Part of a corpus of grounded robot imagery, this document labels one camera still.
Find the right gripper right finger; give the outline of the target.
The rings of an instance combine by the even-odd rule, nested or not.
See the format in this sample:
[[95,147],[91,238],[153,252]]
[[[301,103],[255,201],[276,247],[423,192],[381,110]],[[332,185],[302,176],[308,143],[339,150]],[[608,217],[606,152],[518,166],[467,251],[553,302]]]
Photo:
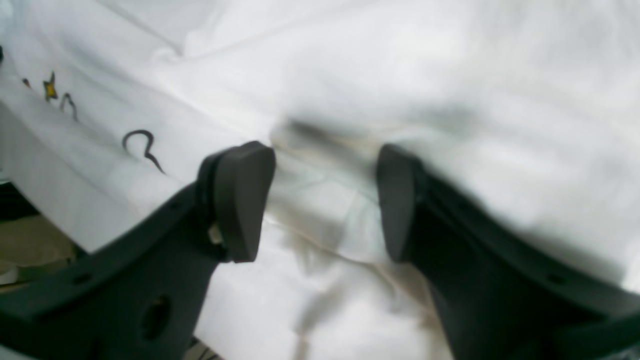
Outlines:
[[544,255],[396,145],[375,182],[387,253],[426,278],[455,360],[637,360],[640,302]]

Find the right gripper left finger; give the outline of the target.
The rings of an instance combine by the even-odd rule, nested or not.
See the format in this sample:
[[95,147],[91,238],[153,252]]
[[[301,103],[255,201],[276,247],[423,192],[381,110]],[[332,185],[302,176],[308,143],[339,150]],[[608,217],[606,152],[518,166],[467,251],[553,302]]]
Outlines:
[[1,296],[1,346],[34,360],[180,360],[219,264],[253,262],[276,167],[261,142],[198,178],[98,252]]

